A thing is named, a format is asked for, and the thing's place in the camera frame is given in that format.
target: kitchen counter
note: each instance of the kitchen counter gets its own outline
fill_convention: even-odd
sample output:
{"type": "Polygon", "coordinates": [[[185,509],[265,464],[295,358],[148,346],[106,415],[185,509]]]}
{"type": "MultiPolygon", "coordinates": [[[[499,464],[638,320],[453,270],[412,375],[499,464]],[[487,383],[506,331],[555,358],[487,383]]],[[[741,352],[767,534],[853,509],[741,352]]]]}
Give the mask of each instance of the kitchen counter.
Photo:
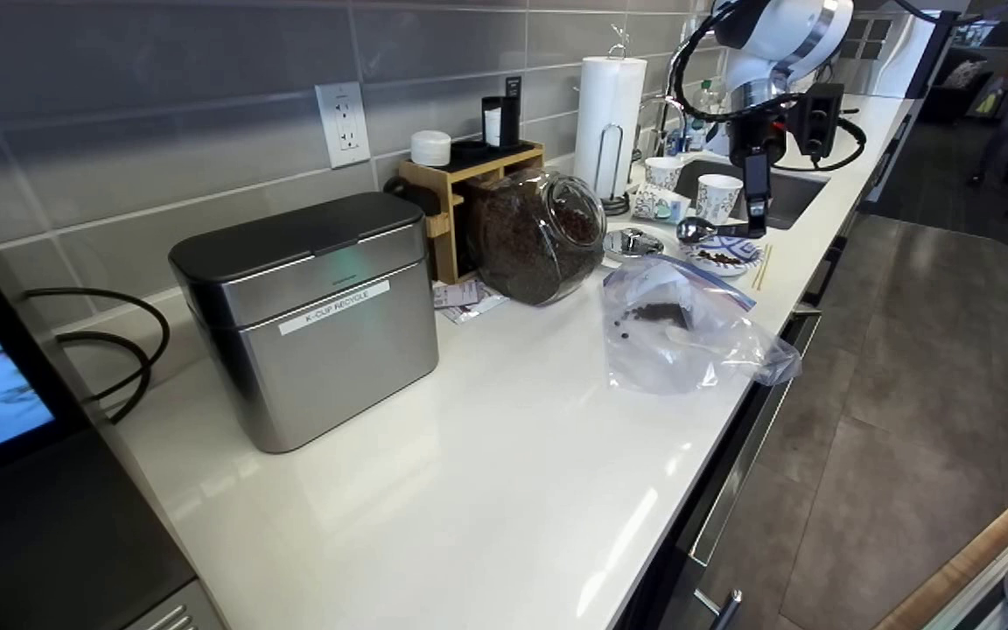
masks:
{"type": "MultiPolygon", "coordinates": [[[[865,158],[738,281],[772,331],[902,118],[897,97],[845,104],[865,158]]],[[[435,375],[300,451],[253,447],[213,360],[155,389],[118,440],[236,630],[608,626],[746,383],[611,389],[599,281],[549,309],[436,319],[435,375]]]]}

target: gray tile backsplash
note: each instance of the gray tile backsplash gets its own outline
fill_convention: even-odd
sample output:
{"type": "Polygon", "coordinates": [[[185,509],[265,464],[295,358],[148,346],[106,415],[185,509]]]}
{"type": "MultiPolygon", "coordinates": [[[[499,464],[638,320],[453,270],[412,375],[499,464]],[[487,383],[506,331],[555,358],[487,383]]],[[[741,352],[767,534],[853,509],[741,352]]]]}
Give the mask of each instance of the gray tile backsplash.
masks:
{"type": "Polygon", "coordinates": [[[569,166],[580,55],[645,55],[652,114],[697,4],[0,4],[2,262],[29,286],[165,291],[177,236],[379,187],[412,128],[475,135],[506,72],[526,78],[526,138],[569,166]],[[337,81],[363,88],[373,162],[330,166],[312,88],[337,81]]]}

